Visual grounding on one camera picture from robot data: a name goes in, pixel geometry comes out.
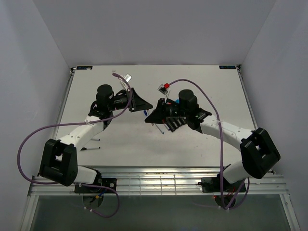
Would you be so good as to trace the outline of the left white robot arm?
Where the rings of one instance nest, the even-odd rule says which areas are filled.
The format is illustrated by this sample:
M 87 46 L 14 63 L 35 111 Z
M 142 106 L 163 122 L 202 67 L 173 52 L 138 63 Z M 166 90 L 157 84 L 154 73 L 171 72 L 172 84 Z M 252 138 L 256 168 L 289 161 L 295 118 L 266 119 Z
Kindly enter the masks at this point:
M 60 139 L 49 139 L 45 143 L 39 174 L 64 186 L 85 183 L 91 192 L 99 191 L 102 180 L 98 171 L 78 165 L 77 153 L 109 126 L 114 111 L 128 109 L 137 112 L 152 108 L 153 105 L 142 99 L 134 89 L 114 93 L 110 85 L 99 86 L 85 123 Z

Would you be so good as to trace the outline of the orange cap highlighter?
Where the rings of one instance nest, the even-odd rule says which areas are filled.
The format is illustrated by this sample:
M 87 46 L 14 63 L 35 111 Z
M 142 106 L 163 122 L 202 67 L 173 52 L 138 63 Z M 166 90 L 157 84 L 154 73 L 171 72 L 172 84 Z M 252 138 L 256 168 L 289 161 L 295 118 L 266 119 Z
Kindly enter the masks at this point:
M 172 124 L 172 126 L 174 127 L 174 129 L 178 129 L 180 127 L 180 124 L 178 123 L 178 121 L 174 118 L 170 118 L 170 123 Z

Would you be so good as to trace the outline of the purple cap highlighter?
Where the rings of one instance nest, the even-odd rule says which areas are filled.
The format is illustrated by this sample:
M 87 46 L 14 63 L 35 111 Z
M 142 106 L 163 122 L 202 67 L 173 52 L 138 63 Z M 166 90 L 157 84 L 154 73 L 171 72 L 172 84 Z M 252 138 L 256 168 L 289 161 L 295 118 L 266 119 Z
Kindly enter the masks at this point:
M 177 125 L 178 125 L 179 127 L 183 126 L 183 125 L 180 123 L 180 121 L 179 121 L 179 117 L 175 118 L 175 122 L 177 123 Z

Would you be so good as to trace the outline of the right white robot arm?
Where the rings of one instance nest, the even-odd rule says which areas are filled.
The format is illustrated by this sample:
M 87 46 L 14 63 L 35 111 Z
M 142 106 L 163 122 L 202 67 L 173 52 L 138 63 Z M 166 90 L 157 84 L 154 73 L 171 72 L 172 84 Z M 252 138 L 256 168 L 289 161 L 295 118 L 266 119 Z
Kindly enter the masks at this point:
M 263 178 L 281 159 L 279 151 L 265 129 L 250 130 L 222 122 L 199 107 L 198 103 L 184 101 L 176 103 L 169 99 L 160 99 L 145 122 L 167 124 L 181 119 L 192 130 L 218 138 L 240 151 L 242 159 L 224 168 L 222 176 L 217 179 L 218 187 L 223 191 L 229 191 L 235 182 L 248 177 Z

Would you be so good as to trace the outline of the pink cap highlighter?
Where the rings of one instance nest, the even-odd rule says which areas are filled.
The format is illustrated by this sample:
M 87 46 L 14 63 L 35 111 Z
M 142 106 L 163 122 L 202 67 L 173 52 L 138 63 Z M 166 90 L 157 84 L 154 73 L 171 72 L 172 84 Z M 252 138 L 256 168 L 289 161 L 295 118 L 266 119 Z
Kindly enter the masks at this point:
M 165 121 L 165 126 L 167 127 L 167 129 L 171 132 L 174 132 L 176 130 L 176 127 L 173 125 L 172 122 L 170 122 L 170 120 L 166 120 Z

